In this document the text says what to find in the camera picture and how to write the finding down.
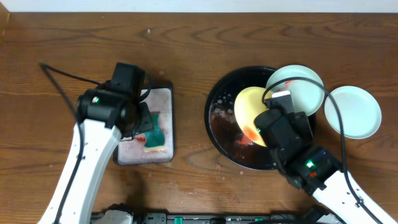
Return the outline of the green yellow sponge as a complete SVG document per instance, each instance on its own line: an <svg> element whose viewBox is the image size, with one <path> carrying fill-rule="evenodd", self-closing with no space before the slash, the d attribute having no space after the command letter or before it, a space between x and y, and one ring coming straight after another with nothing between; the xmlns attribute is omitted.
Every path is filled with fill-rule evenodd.
<svg viewBox="0 0 398 224"><path fill-rule="evenodd" d="M144 133L146 142L144 144L145 151L161 150L165 146L165 135L159 125L159 114L151 114L154 124L153 130Z"/></svg>

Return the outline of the mint green plate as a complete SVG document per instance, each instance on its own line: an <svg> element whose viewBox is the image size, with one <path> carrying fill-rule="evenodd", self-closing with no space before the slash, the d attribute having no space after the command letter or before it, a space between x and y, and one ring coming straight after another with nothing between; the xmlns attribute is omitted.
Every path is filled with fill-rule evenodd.
<svg viewBox="0 0 398 224"><path fill-rule="evenodd" d="M302 65L288 65L276 70L268 79L266 88L279 80L291 77L304 77L323 85L321 78L312 69ZM307 116L314 114L322 105L324 91L317 85L303 81L291 80L271 89L273 92L288 90L292 95L295 112L305 112Z"/></svg>
<svg viewBox="0 0 398 224"><path fill-rule="evenodd" d="M364 139L377 132L382 113L370 93L356 86L341 86L331 92L331 97L340 111L345 137Z"/></svg>

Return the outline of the yellow plate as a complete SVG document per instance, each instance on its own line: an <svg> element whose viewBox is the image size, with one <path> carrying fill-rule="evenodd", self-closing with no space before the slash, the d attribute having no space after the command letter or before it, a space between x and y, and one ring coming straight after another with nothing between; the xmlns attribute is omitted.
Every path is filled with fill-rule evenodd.
<svg viewBox="0 0 398 224"><path fill-rule="evenodd" d="M263 147L266 144L254 125L254 120L268 110L262 102L265 91L263 87L250 86L242 90L234 101L234 115L239 128L249 140Z"/></svg>

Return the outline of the mint green plate front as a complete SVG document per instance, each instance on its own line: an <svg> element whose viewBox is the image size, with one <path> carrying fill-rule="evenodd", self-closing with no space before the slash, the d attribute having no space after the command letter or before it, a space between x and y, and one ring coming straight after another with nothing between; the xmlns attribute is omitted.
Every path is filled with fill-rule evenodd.
<svg viewBox="0 0 398 224"><path fill-rule="evenodd" d="M331 97L340 111L345 137L364 139L377 132L382 113L370 93L356 86L341 86L331 92Z"/></svg>

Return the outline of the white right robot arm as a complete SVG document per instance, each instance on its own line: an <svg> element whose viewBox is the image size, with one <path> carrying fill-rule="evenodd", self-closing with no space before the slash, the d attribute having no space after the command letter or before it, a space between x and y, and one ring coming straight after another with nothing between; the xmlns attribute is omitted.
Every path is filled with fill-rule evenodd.
<svg viewBox="0 0 398 224"><path fill-rule="evenodd" d="M254 118L254 125L280 175L324 204L343 223L395 222L327 148L313 143L305 113L266 110Z"/></svg>

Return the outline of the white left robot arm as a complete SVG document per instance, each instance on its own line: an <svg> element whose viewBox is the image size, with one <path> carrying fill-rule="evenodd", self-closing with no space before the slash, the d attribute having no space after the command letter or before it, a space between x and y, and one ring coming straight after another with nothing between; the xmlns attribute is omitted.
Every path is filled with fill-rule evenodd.
<svg viewBox="0 0 398 224"><path fill-rule="evenodd" d="M132 133L124 133L117 126L107 126L104 105L78 104L78 117L83 121L74 127L68 159L41 223L89 223L110 158L121 166L157 162L146 151L145 142L138 139L154 130L154 115L161 108L148 101L139 107L141 117L137 128Z"/></svg>

